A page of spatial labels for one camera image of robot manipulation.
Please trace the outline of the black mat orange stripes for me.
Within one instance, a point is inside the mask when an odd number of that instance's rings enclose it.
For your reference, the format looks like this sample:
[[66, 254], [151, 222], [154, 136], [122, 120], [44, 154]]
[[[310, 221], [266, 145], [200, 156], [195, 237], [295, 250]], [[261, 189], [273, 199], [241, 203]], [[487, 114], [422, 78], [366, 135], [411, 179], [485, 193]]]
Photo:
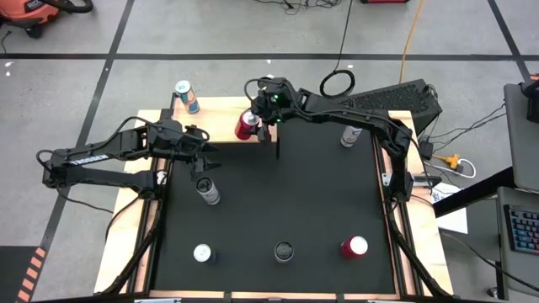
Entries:
[[31, 301], [46, 256], [43, 247], [0, 247], [0, 303]]

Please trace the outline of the wooden shelf black frame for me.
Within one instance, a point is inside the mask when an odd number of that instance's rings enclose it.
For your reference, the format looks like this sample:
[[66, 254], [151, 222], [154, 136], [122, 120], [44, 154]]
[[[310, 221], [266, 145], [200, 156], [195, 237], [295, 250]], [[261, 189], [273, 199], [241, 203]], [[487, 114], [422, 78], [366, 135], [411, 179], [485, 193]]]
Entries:
[[250, 107], [246, 97], [198, 97], [197, 101], [200, 110], [196, 114], [188, 114], [176, 93], [172, 93], [172, 119], [182, 125], [183, 132], [187, 132], [189, 126], [205, 130], [209, 135], [204, 137], [208, 137], [213, 146], [220, 143], [264, 145], [256, 135], [242, 141], [234, 133], [240, 114]]

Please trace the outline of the blue Red Bull can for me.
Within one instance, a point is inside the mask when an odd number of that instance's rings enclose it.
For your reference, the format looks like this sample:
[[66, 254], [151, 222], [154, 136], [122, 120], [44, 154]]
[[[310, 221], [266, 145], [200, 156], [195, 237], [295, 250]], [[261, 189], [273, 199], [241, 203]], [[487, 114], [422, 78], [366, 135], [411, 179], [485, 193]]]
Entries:
[[204, 243], [195, 247], [193, 256], [199, 263], [213, 264], [216, 261], [216, 251], [208, 244]]
[[188, 114], [197, 114], [200, 111], [198, 100], [189, 81], [178, 81], [174, 90], [176, 99], [181, 102]]

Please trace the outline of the black device red trim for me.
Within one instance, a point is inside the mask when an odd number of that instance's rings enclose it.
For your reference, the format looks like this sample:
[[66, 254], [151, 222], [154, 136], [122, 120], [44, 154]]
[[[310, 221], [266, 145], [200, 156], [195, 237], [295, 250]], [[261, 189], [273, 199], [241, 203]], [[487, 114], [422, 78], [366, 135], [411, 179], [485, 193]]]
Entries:
[[520, 88], [527, 97], [526, 118], [539, 124], [539, 73], [531, 74], [531, 83], [521, 83]]

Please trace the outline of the yellow power splitter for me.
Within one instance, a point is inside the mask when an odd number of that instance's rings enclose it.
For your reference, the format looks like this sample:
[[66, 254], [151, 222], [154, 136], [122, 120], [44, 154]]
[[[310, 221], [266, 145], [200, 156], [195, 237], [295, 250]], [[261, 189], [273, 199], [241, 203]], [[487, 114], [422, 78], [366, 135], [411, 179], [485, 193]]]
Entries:
[[451, 169], [456, 169], [460, 161], [460, 156], [458, 154], [453, 154], [451, 156], [433, 155], [433, 158], [445, 162]]

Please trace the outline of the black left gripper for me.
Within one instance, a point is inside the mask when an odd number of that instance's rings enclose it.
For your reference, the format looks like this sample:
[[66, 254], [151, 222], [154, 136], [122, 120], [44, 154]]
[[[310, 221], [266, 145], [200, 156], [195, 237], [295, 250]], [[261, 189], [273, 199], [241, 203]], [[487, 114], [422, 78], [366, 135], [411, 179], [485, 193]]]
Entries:
[[218, 148], [206, 143], [206, 131], [196, 125], [183, 127], [178, 121], [163, 121], [162, 139], [162, 158], [189, 164], [192, 180], [199, 179], [206, 171], [221, 167], [220, 163], [206, 161], [203, 152], [216, 152]]

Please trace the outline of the red beverage can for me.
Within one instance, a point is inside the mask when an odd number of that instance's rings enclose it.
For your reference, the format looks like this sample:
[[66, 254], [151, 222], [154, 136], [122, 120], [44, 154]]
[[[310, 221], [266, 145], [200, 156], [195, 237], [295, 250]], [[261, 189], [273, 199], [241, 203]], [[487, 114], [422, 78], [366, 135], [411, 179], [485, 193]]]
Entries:
[[343, 240], [340, 244], [340, 253], [344, 258], [360, 258], [368, 251], [367, 240], [361, 236], [353, 236]]
[[246, 109], [239, 116], [234, 133], [239, 140], [246, 141], [257, 133], [258, 125], [259, 117]]

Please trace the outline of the white paper sheet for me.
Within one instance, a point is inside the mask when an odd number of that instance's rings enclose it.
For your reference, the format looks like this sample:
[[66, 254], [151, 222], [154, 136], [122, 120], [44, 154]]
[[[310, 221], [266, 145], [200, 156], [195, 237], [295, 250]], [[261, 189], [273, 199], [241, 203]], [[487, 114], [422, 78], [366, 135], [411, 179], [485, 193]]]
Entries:
[[[432, 202], [438, 203], [444, 198], [451, 196], [454, 193], [459, 192], [461, 189], [457, 186], [448, 183], [438, 183], [432, 189]], [[467, 234], [467, 210], [459, 209], [451, 212], [448, 215], [443, 215], [437, 218], [438, 227], [447, 231], [454, 231], [461, 234]]]

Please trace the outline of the orange shop vacuum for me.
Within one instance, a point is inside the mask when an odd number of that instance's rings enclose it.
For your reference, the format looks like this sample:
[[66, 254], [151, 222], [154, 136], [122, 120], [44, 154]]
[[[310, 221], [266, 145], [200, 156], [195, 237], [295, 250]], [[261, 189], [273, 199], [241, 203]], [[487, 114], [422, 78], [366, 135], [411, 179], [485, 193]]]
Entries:
[[43, 34], [43, 26], [57, 19], [60, 11], [66, 13], [90, 13], [92, 0], [0, 0], [0, 20], [6, 25], [18, 27], [33, 39]]

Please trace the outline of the black keyboard blue keys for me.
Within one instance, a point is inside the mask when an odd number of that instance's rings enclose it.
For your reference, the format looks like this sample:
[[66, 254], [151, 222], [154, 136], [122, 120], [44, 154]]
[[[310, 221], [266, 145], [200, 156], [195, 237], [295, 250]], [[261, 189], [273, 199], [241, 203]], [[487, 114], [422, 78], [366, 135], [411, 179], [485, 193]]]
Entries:
[[522, 205], [504, 205], [510, 249], [539, 255], [539, 209]]

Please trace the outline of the black table mat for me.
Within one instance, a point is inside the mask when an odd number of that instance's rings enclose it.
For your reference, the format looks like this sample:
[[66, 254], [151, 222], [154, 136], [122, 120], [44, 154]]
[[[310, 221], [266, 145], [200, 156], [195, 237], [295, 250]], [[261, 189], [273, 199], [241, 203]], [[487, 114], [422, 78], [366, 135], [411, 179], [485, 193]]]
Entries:
[[[289, 120], [278, 146], [221, 144], [209, 158], [221, 200], [208, 205], [189, 168], [173, 166], [154, 274], [155, 290], [226, 290], [342, 294], [394, 291], [371, 135], [340, 144], [343, 127]], [[360, 258], [344, 258], [343, 240], [364, 237]], [[294, 248], [275, 260], [278, 242]], [[201, 243], [216, 251], [199, 263]]]

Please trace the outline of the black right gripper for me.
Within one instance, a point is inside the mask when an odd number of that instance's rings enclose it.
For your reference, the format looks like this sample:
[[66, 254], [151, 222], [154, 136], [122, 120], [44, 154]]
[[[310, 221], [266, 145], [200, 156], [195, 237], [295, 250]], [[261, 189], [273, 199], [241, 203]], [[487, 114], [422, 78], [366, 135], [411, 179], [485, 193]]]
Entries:
[[269, 125], [295, 117], [297, 91], [284, 77], [262, 77], [257, 80], [257, 86], [259, 90], [250, 111], [264, 123], [257, 130], [258, 140], [271, 142]]

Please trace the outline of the black computer case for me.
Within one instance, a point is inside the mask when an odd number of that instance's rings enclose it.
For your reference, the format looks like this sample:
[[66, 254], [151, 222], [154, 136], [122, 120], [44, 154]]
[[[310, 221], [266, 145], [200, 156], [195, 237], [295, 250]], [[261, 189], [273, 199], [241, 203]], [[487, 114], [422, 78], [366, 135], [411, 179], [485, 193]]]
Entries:
[[335, 98], [332, 102], [352, 109], [409, 111], [417, 133], [442, 113], [435, 87], [423, 79]]

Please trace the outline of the Celsius Peach Vibe can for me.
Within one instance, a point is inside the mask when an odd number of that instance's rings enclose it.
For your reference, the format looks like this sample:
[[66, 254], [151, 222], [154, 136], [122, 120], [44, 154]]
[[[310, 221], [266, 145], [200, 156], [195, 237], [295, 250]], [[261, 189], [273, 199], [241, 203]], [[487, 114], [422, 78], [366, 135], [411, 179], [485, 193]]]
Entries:
[[275, 260], [278, 263], [287, 263], [289, 262], [294, 255], [293, 246], [286, 241], [278, 242], [274, 248]]
[[362, 132], [361, 128], [347, 125], [344, 128], [342, 136], [340, 137], [341, 145], [347, 148], [352, 147], [356, 143], [361, 132]]

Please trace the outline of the Celsius Tropical Vibe can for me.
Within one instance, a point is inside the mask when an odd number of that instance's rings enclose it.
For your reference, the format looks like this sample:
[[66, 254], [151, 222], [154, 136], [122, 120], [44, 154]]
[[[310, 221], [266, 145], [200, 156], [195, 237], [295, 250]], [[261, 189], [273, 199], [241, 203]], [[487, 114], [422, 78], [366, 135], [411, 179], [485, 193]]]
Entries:
[[214, 182], [208, 178], [200, 178], [196, 182], [196, 190], [208, 205], [217, 205], [221, 196]]

